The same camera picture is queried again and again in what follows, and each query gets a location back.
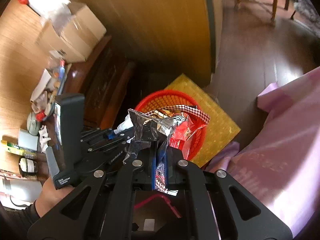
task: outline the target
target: dark wood floor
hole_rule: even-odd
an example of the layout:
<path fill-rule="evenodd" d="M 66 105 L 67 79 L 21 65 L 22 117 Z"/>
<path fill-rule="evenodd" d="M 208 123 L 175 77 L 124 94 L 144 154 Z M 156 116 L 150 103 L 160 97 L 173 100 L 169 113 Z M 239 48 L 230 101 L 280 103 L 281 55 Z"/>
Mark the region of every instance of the dark wood floor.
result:
<path fill-rule="evenodd" d="M 272 82 L 284 85 L 319 65 L 318 40 L 301 24 L 289 20 L 285 0 L 278 1 L 276 26 L 258 4 L 223 0 L 223 29 L 219 63 L 211 84 L 204 90 L 238 124 L 235 138 L 241 148 L 260 132 L 267 116 L 256 107 L 256 97 Z"/>

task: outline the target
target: open cardboard box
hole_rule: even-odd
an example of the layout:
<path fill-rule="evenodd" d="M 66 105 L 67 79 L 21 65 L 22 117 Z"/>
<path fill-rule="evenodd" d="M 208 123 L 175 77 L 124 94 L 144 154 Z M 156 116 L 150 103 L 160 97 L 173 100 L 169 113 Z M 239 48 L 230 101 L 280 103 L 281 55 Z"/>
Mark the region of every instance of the open cardboard box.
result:
<path fill-rule="evenodd" d="M 106 28 L 85 4 L 72 2 L 68 7 L 72 18 L 60 36 L 48 20 L 36 42 L 55 58 L 62 57 L 68 63 L 84 62 L 106 33 Z"/>

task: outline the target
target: metal bolt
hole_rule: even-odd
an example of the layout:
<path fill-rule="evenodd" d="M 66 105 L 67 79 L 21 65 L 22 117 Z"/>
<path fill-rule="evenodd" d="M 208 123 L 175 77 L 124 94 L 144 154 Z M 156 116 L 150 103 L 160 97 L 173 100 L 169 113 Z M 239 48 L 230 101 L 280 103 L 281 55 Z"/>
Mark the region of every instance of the metal bolt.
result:
<path fill-rule="evenodd" d="M 132 162 L 132 165 L 135 166 L 135 167 L 140 167 L 142 165 L 142 161 L 140 160 L 134 160 Z"/>
<path fill-rule="evenodd" d="M 226 173 L 224 170 L 218 170 L 218 171 L 217 171 L 217 176 L 218 176 L 219 178 L 224 178 L 224 177 L 227 176 L 227 173 Z"/>
<path fill-rule="evenodd" d="M 182 167 L 185 167 L 185 166 L 188 165 L 188 161 L 186 161 L 186 160 L 180 160 L 180 161 L 178 161 L 178 165 L 179 165 L 179 166 L 182 166 Z"/>
<path fill-rule="evenodd" d="M 103 176 L 104 172 L 102 170 L 97 170 L 93 173 L 93 175 L 96 177 L 96 178 L 101 178 Z"/>

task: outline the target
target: red plastic basket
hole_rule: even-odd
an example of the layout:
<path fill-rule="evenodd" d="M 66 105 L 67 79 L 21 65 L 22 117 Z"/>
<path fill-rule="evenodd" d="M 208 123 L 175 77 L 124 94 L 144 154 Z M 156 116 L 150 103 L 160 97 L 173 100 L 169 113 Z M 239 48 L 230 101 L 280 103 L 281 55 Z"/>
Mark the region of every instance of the red plastic basket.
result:
<path fill-rule="evenodd" d="M 141 102 L 136 106 L 135 110 L 146 113 L 157 108 L 175 105 L 197 106 L 198 109 L 201 109 L 198 103 L 191 96 L 180 91 L 167 89 L 148 95 L 141 100 Z M 193 135 L 188 160 L 191 160 L 194 156 L 196 156 L 200 150 L 205 139 L 205 134 L 206 129 L 203 127 L 202 129 L 196 131 L 196 133 Z"/>

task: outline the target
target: purple bedsheet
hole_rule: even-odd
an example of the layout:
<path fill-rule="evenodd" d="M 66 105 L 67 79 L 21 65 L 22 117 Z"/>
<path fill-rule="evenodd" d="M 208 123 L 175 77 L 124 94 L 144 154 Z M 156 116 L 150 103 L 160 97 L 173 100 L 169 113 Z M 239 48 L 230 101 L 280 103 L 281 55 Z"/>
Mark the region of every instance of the purple bedsheet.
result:
<path fill-rule="evenodd" d="M 320 67 L 282 87 L 270 84 L 258 107 L 269 113 L 259 135 L 209 170 L 226 169 L 296 236 L 320 200 Z"/>

